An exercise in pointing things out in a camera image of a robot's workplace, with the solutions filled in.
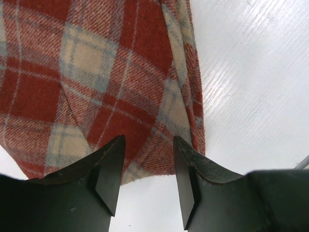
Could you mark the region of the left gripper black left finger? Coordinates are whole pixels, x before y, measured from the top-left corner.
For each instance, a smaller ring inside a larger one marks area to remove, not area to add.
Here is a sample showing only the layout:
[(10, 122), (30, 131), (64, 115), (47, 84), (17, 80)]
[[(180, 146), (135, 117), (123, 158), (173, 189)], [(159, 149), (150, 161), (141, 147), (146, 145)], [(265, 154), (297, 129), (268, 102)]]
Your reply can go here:
[(81, 160), (43, 178), (0, 177), (3, 232), (106, 232), (114, 217), (126, 140), (116, 136)]

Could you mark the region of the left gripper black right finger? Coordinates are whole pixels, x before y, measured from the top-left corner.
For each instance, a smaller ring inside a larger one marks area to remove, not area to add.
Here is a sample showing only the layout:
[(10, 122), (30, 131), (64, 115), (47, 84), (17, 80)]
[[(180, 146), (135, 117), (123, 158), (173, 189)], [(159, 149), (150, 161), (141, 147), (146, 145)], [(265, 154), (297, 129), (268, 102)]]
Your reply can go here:
[(306, 232), (308, 170), (235, 173), (173, 139), (183, 227), (188, 232)]

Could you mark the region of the red plaid skirt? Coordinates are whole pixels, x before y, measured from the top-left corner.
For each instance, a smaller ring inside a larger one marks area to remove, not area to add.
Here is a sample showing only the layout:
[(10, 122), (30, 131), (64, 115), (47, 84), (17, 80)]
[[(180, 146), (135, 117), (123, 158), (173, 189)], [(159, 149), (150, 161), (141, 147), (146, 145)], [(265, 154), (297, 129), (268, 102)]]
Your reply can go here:
[(3, 0), (0, 144), (28, 178), (126, 138), (123, 184), (205, 151), (187, 0)]

